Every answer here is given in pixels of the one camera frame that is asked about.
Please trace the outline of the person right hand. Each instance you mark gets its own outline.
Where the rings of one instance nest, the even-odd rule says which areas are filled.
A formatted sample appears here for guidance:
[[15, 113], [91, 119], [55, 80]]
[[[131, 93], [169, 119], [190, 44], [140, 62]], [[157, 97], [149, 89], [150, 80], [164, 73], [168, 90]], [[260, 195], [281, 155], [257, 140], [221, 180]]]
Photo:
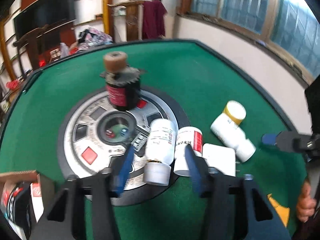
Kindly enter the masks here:
[[311, 198], [310, 193], [311, 185], [305, 180], [296, 205], [297, 218], [303, 223], [315, 214], [316, 200]]

